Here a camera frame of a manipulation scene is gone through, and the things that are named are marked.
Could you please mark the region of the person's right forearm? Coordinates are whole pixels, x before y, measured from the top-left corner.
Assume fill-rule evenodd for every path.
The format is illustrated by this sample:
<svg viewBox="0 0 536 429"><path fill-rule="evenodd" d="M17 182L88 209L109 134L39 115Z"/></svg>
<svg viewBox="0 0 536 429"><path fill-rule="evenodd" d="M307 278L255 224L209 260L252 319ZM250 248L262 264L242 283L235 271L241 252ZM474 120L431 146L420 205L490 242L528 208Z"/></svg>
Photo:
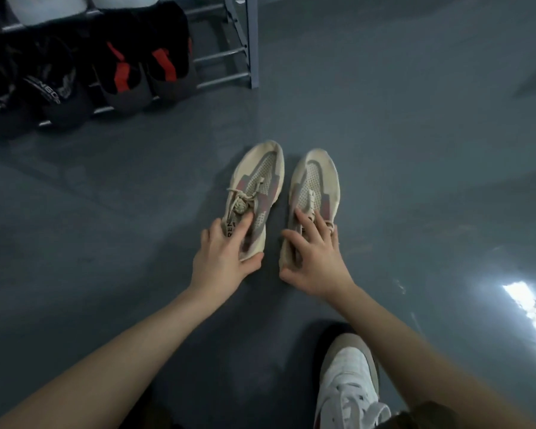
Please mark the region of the person's right forearm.
<svg viewBox="0 0 536 429"><path fill-rule="evenodd" d="M437 352L353 282L328 298L376 356L409 407L436 402L468 429L536 429L536 423L486 384Z"/></svg>

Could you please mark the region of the beige mesh sneaker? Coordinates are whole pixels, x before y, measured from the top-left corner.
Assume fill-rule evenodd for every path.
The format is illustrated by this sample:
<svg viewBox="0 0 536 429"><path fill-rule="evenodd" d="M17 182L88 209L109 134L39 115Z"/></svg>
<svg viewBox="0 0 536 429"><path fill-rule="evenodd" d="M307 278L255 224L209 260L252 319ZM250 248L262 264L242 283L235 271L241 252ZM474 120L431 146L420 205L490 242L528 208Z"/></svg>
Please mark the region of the beige mesh sneaker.
<svg viewBox="0 0 536 429"><path fill-rule="evenodd" d="M333 233L340 199L340 182L332 158L323 149L308 151L296 165L292 175L288 195L287 228L306 237L306 230L295 211L300 209L313 223L315 212L319 211L330 233Z"/></svg>
<svg viewBox="0 0 536 429"><path fill-rule="evenodd" d="M231 237L243 216L253 213L253 221L241 243L240 261L264 251L266 221L281 193L284 175L283 150L275 141L255 145L236 166L228 187L222 228Z"/></svg>

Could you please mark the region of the person's white laced shoe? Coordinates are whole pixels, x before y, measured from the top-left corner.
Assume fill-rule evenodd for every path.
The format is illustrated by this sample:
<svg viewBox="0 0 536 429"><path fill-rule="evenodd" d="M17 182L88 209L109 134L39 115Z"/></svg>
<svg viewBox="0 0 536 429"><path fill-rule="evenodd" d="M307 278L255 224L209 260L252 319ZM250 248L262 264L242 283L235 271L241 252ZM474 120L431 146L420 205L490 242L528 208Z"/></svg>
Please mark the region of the person's white laced shoe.
<svg viewBox="0 0 536 429"><path fill-rule="evenodd" d="M372 352L348 324L333 324L318 340L315 386L313 429L375 429L392 417Z"/></svg>

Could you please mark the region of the person's right hand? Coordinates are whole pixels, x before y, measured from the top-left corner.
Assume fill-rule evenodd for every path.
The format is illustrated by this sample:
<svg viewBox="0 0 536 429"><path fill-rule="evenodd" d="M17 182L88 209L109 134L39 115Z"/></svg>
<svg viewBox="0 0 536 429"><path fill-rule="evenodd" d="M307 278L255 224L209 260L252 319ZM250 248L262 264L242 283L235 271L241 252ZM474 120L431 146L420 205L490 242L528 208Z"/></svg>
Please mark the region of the person's right hand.
<svg viewBox="0 0 536 429"><path fill-rule="evenodd" d="M293 233L285 229L282 235L301 256L300 266L280 268L302 269L306 276L305 287L295 287L305 293L326 300L331 305L356 295L359 289L352 279L341 254L337 254L331 244L330 230L317 212L317 245L294 246Z"/></svg>

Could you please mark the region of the person's left hand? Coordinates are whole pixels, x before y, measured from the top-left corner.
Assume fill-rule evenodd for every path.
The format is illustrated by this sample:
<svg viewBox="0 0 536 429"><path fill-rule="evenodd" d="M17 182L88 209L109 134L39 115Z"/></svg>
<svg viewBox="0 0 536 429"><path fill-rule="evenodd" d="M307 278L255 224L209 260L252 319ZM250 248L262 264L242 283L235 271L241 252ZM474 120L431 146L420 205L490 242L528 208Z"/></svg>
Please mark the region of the person's left hand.
<svg viewBox="0 0 536 429"><path fill-rule="evenodd" d="M224 235L221 219L213 221L202 231L200 250L193 260L193 275L189 288L205 300L220 307L248 275L238 272L241 246L253 222L253 213L247 212L232 235Z"/></svg>

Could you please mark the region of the black shoe with red stripe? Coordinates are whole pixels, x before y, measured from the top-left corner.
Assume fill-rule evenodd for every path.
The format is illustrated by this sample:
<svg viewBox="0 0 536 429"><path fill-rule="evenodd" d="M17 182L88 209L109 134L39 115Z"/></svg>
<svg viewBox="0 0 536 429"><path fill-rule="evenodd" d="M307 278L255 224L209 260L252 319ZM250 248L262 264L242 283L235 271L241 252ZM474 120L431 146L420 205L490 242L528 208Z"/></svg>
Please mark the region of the black shoe with red stripe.
<svg viewBox="0 0 536 429"><path fill-rule="evenodd" d="M154 96L134 19L96 18L90 28L90 49L91 64L109 106L121 114L135 114L150 106Z"/></svg>
<svg viewBox="0 0 536 429"><path fill-rule="evenodd" d="M143 51L151 86L162 100L178 102L196 92L193 40L184 10L175 2L140 15Z"/></svg>

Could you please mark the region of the grey metal shoe rack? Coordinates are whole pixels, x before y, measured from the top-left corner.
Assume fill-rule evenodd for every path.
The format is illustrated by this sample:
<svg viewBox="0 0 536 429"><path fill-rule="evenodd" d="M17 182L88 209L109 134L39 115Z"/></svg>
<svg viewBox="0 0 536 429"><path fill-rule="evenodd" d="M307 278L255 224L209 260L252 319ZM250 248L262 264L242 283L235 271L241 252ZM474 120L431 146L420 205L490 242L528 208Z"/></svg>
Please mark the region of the grey metal shoe rack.
<svg viewBox="0 0 536 429"><path fill-rule="evenodd" d="M135 20L138 27L144 69L146 72L146 77L149 81L149 86L154 96L154 99L150 104L151 106L154 101L162 99L160 99L154 92L147 74L145 54L142 44L143 31L140 15L144 11L148 11L151 8L156 7L158 4L167 1L175 1L184 10L188 19L188 27L193 40L194 65L198 78L196 91L208 86L221 85L240 79L247 79L250 82L251 88L258 87L258 0L244 0L244 3L246 4L247 18L246 29L243 28L242 22L238 17L234 0L223 0L221 3L210 4L189 10L184 9L183 0L159 0L156 5L148 8L117 11L100 11L93 6L91 0L88 0L88 9L85 13L81 13L66 19L50 21L38 26L24 26L20 24L20 22L18 22L18 20L15 18L14 14L11 12L6 1L0 0L0 34L7 35L9 45L16 49L14 57L20 68L22 67L21 64L23 63L24 58L23 51L29 45L31 38L39 35L53 35L63 40L72 50L79 64L81 80L83 85L86 87L86 90L93 101L95 108L92 116L108 112L119 114L119 112L115 111L111 106L108 105L107 101L102 95L99 82L95 76L91 64L91 24L96 18L106 15L129 17ZM194 57L194 38L192 35L192 29L190 27L191 20L195 15L211 15L214 13L220 13L221 11L224 13L227 22L232 26L238 38L236 46L205 57ZM43 126L53 126L57 129L61 129L52 125L51 122L47 120L43 112L39 109L37 102L28 93L22 82L21 85L24 89L26 100L28 100L32 106L32 109L35 111L37 119L35 129Z"/></svg>

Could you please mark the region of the person's left forearm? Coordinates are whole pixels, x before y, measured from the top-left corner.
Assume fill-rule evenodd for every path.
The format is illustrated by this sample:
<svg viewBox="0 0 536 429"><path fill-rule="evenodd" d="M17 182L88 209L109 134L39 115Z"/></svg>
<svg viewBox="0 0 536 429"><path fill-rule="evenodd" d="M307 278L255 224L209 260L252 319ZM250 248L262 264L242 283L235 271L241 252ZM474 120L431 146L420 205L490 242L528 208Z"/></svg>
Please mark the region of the person's left forearm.
<svg viewBox="0 0 536 429"><path fill-rule="evenodd" d="M189 288L0 417L0 429L117 429L191 332L222 302Z"/></svg>

